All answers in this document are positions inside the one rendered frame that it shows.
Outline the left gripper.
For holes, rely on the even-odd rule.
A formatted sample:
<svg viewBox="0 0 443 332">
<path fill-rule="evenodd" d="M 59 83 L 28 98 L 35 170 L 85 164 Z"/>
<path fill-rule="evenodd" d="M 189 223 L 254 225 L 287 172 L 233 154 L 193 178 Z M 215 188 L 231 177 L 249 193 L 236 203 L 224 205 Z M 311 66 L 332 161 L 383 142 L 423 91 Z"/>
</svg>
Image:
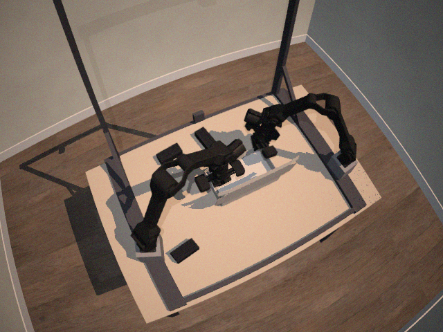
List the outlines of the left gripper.
<svg viewBox="0 0 443 332">
<path fill-rule="evenodd" d="M 261 126 L 259 126 L 257 127 L 250 123 L 245 124 L 247 131 L 250 131 L 251 129 L 254 130 L 254 133 L 251 136 L 254 151 L 257 151 L 258 149 L 263 149 L 262 154 L 266 159 L 276 156 L 278 153 L 277 150 L 273 145 L 269 146 L 270 142 L 268 142 L 270 136 L 273 135 L 274 132 L 266 133 L 261 129 Z"/>
</svg>

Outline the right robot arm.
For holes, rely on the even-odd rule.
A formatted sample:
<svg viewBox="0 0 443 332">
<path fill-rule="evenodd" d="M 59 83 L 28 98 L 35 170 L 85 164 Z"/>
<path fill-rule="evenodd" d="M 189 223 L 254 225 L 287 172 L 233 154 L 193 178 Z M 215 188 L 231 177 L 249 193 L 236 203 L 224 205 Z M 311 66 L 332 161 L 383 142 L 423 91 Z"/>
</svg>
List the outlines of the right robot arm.
<svg viewBox="0 0 443 332">
<path fill-rule="evenodd" d="M 181 154 L 175 160 L 163 163 L 152 174 L 150 181 L 152 196 L 144 219 L 136 225 L 131 234 L 140 249 L 140 253 L 156 252 L 156 242 L 161 231 L 160 227 L 156 227 L 156 225 L 159 222 L 165 203 L 167 199 L 173 197 L 185 186 L 190 172 L 200 167 L 209 167 L 210 173 L 212 170 L 217 173 L 224 173 L 228 169 L 228 163 L 235 161 L 245 151 L 246 148 L 240 139 L 235 139 L 228 146 L 218 140 L 207 149 L 190 154 Z M 184 171 L 179 183 L 166 171 L 166 169 L 176 166 Z"/>
</svg>

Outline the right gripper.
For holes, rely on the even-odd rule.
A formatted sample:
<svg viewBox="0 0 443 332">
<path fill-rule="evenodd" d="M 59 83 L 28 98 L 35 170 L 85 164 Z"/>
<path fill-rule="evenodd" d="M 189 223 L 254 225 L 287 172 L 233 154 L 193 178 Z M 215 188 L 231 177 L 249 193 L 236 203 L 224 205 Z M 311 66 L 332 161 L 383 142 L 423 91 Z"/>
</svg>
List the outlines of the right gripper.
<svg viewBox="0 0 443 332">
<path fill-rule="evenodd" d="M 229 164 L 231 165 L 232 168 L 230 169 L 228 168 L 224 173 L 217 173 L 214 170 L 212 170 L 212 173 L 209 174 L 208 176 L 201 174 L 195 177 L 195 183 L 197 184 L 197 187 L 199 188 L 200 192 L 203 193 L 210 189 L 209 182 L 212 182 L 214 187 L 220 187 L 223 184 L 231 181 L 230 175 L 236 173 L 236 176 L 239 177 L 245 173 L 245 169 L 241 164 L 240 160 L 236 159 L 235 161 L 229 162 Z"/>
</svg>

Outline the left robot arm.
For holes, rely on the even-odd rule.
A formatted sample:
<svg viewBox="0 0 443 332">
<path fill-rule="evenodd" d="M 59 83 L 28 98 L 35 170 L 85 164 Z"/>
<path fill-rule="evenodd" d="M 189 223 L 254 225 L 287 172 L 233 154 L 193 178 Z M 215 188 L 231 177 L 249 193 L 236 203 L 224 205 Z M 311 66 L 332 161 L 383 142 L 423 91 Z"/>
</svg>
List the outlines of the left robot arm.
<svg viewBox="0 0 443 332">
<path fill-rule="evenodd" d="M 319 100 L 325 100 L 325 108 L 322 108 L 322 106 L 316 103 L 316 101 Z M 274 131 L 274 134 L 271 135 L 268 140 L 268 142 L 271 142 L 271 140 L 277 140 L 280 137 L 280 134 L 275 127 L 282 127 L 282 123 L 289 116 L 307 109 L 314 109 L 319 112 L 319 114 L 329 116 L 328 118 L 333 120 L 336 130 L 341 137 L 339 137 L 339 149 L 342 154 L 337 156 L 337 158 L 344 168 L 353 163 L 356 160 L 355 139 L 347 130 L 341 114 L 340 99 L 335 95 L 328 93 L 308 93 L 306 96 L 287 104 L 275 104 L 263 108 L 261 113 L 253 109 L 248 109 L 244 121 L 257 127 L 261 125 L 261 129 L 266 133 L 272 133 Z"/>
</svg>

